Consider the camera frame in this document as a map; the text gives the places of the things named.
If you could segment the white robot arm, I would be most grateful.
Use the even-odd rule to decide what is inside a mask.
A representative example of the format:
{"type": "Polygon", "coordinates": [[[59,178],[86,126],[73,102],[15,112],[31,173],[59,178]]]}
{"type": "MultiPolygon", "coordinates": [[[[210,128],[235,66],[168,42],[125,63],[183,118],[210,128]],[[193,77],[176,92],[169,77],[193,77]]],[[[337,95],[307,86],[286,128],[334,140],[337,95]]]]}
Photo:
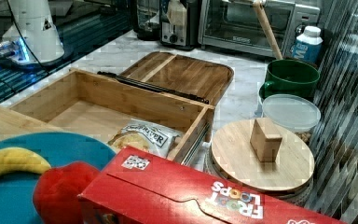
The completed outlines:
{"type": "Polygon", "coordinates": [[[18,65],[46,64],[64,55],[48,0],[7,0],[14,19],[2,35],[0,56],[18,65]]]}

